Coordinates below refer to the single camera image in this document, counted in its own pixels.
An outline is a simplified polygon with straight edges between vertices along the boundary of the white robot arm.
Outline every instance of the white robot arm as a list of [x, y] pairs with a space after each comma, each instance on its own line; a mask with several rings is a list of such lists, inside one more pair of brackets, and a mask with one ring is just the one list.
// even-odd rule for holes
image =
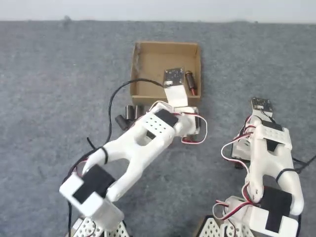
[[[199, 133], [198, 109], [188, 107], [185, 88], [179, 80], [184, 71], [166, 70], [165, 74], [169, 104], [154, 103], [121, 137], [106, 143], [88, 157], [82, 177], [73, 173], [60, 187], [60, 193], [76, 209], [105, 231], [114, 230], [124, 219], [124, 214], [113, 202], [140, 179], [146, 167], [175, 137]], [[115, 180], [101, 166], [122, 158], [127, 159], [129, 165]]]
[[[232, 158], [222, 153], [223, 158], [241, 163], [247, 171], [243, 198], [232, 196], [225, 202], [217, 201], [214, 207], [223, 206], [223, 217], [214, 217], [224, 221], [223, 226], [231, 222], [271, 237], [295, 237], [298, 221], [290, 215], [302, 213], [304, 198], [293, 166], [289, 131], [272, 118], [269, 100], [252, 98], [252, 109], [238, 136], [227, 144], [233, 145]], [[264, 175], [275, 178], [280, 189], [264, 186]]]

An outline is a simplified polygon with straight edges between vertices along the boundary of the gray carpet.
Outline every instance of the gray carpet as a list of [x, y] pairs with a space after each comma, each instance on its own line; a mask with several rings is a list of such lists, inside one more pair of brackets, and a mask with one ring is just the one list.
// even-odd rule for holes
[[[209, 136], [200, 146], [176, 141], [119, 200], [135, 237], [192, 236], [216, 198], [240, 195], [245, 173], [222, 160], [220, 149], [250, 113], [251, 96], [272, 101], [295, 157], [316, 154], [316, 26], [1, 22], [0, 237], [64, 236], [68, 210], [59, 186], [89, 150], [86, 136], [104, 142], [109, 97], [129, 78], [136, 40], [201, 45], [199, 108]], [[113, 115], [129, 102], [125, 89]], [[120, 134], [114, 124], [112, 138]], [[315, 236], [315, 172], [316, 163], [300, 175], [301, 237]]]

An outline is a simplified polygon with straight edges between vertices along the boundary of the white 3d-printed part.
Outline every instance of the white 3d-printed part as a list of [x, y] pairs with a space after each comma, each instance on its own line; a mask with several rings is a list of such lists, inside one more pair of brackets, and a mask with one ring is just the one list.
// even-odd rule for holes
[[220, 228], [214, 218], [208, 218], [198, 237], [220, 237]]
[[[226, 236], [233, 237], [234, 227], [230, 222], [223, 223], [220, 227], [217, 225], [214, 218], [208, 218], [203, 226], [202, 231], [198, 237], [224, 237], [224, 229], [226, 229]], [[255, 237], [251, 230], [244, 225], [236, 226], [235, 237]]]
[[[99, 237], [101, 236], [103, 229], [99, 226], [95, 226], [94, 222], [89, 217], [86, 217], [76, 230], [73, 237]], [[120, 222], [118, 227], [112, 232], [105, 232], [106, 237], [129, 237], [129, 234], [125, 228], [123, 222]]]
[[[226, 235], [228, 237], [234, 237], [234, 227], [233, 225], [228, 222], [227, 225], [223, 224], [223, 226], [227, 226], [227, 229], [226, 229]], [[246, 226], [244, 225], [239, 225], [237, 226], [236, 225], [236, 234], [235, 234], [235, 237], [254, 237], [253, 233], [251, 232], [251, 230], [249, 228], [247, 228]]]

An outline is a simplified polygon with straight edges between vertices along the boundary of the open cardboard box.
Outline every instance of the open cardboard box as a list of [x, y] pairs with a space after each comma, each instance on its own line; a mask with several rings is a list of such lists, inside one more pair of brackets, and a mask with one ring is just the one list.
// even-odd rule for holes
[[[201, 98], [201, 60], [197, 43], [184, 42], [137, 42], [133, 52], [131, 79], [146, 78], [163, 84], [166, 69], [184, 68], [193, 73], [197, 95], [193, 96], [185, 88], [190, 106], [196, 106]], [[167, 102], [163, 88], [148, 82], [136, 82], [130, 85], [130, 94], [134, 104], [151, 105], [157, 100]]]

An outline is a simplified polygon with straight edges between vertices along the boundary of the black cylinder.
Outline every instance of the black cylinder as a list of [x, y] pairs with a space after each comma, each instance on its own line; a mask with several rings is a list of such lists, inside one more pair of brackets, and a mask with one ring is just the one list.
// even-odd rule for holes
[[193, 74], [191, 71], [186, 71], [185, 73], [185, 76], [186, 76], [186, 80], [187, 80], [187, 84], [188, 84], [188, 87], [189, 89], [196, 89], [197, 88], [197, 85], [194, 81], [194, 78], [193, 78]]
[[124, 117], [122, 115], [117, 116], [115, 118], [115, 121], [118, 123], [119, 127], [123, 131], [127, 131], [128, 130], [128, 121], [126, 119], [124, 119]]
[[144, 115], [144, 106], [136, 105], [135, 106], [135, 119], [139, 119], [143, 115]]
[[125, 106], [125, 118], [130, 121], [135, 119], [134, 107], [132, 105]]

